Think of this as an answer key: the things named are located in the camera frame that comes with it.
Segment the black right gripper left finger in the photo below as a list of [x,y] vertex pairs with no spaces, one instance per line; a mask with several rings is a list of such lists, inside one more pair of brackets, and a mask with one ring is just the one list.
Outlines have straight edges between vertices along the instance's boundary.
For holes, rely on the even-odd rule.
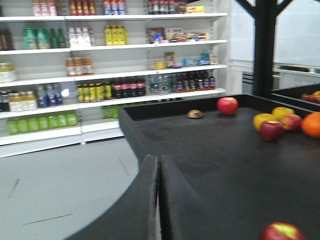
[[68,240],[155,240],[159,160],[147,155],[123,195]]

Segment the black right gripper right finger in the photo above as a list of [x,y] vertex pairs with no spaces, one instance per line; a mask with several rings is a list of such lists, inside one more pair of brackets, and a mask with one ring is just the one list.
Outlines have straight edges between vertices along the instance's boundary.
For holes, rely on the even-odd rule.
[[236,209],[199,194],[170,155],[160,160],[159,213],[164,240],[250,239],[250,225]]

